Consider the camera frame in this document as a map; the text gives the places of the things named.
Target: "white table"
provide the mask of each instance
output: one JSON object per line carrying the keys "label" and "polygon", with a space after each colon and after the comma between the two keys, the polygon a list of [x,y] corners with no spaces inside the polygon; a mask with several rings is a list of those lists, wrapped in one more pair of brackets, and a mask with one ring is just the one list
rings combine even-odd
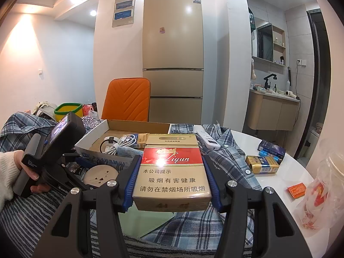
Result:
{"label": "white table", "polygon": [[[236,143],[246,155],[258,156],[259,151],[257,148],[261,139],[237,131],[232,131],[232,134]],[[287,191],[287,187],[300,182],[308,186],[313,181],[307,170],[289,154],[285,155],[276,174],[256,175],[256,178],[262,188],[266,186],[274,188],[294,219],[295,207],[302,200],[302,197],[295,200]],[[297,220],[296,223],[308,244],[313,258],[321,258],[327,249],[330,229],[308,230],[303,228]]]}

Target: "blue cigarette pack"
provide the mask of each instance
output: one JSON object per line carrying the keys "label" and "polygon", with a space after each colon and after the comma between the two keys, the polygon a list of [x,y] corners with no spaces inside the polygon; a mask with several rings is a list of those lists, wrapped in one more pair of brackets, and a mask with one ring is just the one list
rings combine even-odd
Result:
{"label": "blue cigarette pack", "polygon": [[274,156],[277,156],[278,158],[281,158],[282,160],[286,155],[286,150],[283,147],[270,143],[266,140],[261,141],[261,143],[258,146],[258,150],[264,150]]}

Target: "sink cabinet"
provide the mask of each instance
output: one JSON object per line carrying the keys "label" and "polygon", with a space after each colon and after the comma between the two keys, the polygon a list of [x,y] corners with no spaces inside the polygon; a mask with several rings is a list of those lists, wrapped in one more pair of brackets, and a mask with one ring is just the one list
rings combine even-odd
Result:
{"label": "sink cabinet", "polygon": [[250,92],[246,121],[253,130],[293,130],[300,102]]}

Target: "camera screen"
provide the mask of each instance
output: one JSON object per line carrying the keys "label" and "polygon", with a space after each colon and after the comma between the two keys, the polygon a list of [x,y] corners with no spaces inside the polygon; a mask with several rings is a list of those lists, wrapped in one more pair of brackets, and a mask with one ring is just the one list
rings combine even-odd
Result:
{"label": "camera screen", "polygon": [[68,124],[68,115],[63,117],[61,121],[55,126],[53,131],[51,132],[49,144],[51,144],[55,140],[55,138],[58,136],[58,134],[61,133],[61,131],[64,128],[66,128],[67,124]]}

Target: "refrigerator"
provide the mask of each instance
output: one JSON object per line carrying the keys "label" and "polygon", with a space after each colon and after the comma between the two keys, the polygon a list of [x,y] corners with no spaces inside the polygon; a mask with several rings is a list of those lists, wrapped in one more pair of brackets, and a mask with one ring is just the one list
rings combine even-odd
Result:
{"label": "refrigerator", "polygon": [[201,0],[144,0],[143,77],[151,82],[150,122],[201,123]]}

